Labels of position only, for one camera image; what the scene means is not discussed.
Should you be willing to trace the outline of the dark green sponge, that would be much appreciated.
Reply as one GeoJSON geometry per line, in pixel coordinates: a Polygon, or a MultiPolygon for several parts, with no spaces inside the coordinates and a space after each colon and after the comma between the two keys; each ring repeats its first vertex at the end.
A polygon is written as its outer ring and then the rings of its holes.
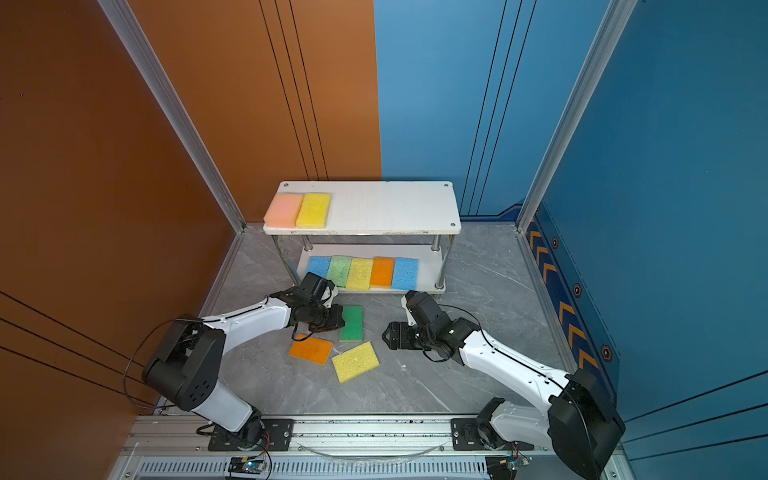
{"type": "Polygon", "coordinates": [[[342,319],[345,325],[340,331],[341,342],[362,342],[364,338],[362,306],[344,306],[342,319]]]}

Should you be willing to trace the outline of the light green sponge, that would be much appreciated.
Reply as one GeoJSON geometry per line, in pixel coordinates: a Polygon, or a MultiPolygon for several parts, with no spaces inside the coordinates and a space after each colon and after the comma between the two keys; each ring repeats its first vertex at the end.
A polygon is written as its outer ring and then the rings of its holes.
{"type": "Polygon", "coordinates": [[[332,256],[327,270],[326,279],[337,287],[345,288],[349,278],[352,258],[349,256],[332,256]]]}

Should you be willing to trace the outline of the blue sponge row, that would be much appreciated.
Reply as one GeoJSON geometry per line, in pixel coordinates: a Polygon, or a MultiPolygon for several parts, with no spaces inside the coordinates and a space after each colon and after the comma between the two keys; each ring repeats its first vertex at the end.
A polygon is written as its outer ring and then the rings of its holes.
{"type": "Polygon", "coordinates": [[[328,256],[313,256],[307,263],[306,272],[315,274],[321,278],[326,278],[331,261],[332,258],[328,256]]]}
{"type": "Polygon", "coordinates": [[[391,288],[393,290],[416,290],[419,271],[419,261],[410,258],[396,258],[391,288]]]}

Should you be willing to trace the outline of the pale yellow sponge row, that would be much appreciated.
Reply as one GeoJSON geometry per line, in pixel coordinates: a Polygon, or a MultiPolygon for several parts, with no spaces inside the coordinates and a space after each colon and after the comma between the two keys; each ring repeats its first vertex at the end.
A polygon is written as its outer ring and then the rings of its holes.
{"type": "Polygon", "coordinates": [[[373,266],[373,259],[353,258],[350,263],[346,289],[358,292],[369,291],[373,266]]]}

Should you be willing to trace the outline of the bright yellow sponge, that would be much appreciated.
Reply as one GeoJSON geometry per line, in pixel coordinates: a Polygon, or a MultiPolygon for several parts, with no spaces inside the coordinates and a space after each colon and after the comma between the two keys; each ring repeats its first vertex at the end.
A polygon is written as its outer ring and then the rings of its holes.
{"type": "Polygon", "coordinates": [[[326,227],[332,195],[307,193],[302,198],[295,224],[298,229],[319,230],[326,227]]]}

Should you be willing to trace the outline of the pink sponge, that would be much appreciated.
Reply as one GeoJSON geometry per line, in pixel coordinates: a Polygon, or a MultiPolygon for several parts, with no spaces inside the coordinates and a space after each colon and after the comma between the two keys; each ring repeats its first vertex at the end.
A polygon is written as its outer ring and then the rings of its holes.
{"type": "Polygon", "coordinates": [[[302,202],[302,194],[277,193],[264,216],[265,226],[276,229],[294,229],[302,202]]]}

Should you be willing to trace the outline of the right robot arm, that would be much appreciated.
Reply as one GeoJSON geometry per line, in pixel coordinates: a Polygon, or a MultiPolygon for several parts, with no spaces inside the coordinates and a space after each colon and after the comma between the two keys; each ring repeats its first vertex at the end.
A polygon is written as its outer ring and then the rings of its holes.
{"type": "Polygon", "coordinates": [[[502,398],[489,400],[471,421],[454,427],[457,450],[506,451],[492,463],[494,478],[512,479],[528,461],[525,446],[553,451],[583,479],[603,475],[626,431],[615,401],[597,376],[572,373],[537,362],[493,338],[465,309],[457,318],[451,306],[426,292],[401,299],[406,320],[388,324],[382,339],[391,350],[419,351],[432,363],[454,361],[483,373],[527,401],[519,407],[502,398]]]}

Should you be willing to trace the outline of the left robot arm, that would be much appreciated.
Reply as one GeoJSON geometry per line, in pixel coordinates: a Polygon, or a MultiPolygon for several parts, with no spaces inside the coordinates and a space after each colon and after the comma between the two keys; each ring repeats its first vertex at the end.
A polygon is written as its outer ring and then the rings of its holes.
{"type": "Polygon", "coordinates": [[[236,448],[260,448],[266,436],[261,412],[218,379],[224,355],[267,333],[296,332],[301,324],[309,335],[341,329],[345,322],[337,295],[332,281],[309,273],[299,285],[239,310],[171,320],[142,381],[181,410],[224,430],[236,448]]]}

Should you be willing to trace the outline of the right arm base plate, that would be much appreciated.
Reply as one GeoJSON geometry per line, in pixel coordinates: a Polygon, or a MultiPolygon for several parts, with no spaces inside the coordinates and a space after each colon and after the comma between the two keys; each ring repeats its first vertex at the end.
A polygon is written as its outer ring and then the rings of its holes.
{"type": "Polygon", "coordinates": [[[476,418],[453,418],[449,421],[452,446],[455,451],[505,450],[533,451],[534,446],[522,441],[506,441],[489,425],[480,425],[476,418]]]}

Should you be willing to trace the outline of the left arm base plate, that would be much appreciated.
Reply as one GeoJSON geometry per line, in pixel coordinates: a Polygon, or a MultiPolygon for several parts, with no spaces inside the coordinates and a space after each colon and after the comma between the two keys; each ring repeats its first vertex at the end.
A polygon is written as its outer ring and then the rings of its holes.
{"type": "Polygon", "coordinates": [[[289,418],[262,418],[248,421],[237,432],[230,432],[216,425],[210,436],[208,450],[285,452],[289,450],[294,424],[289,418]]]}

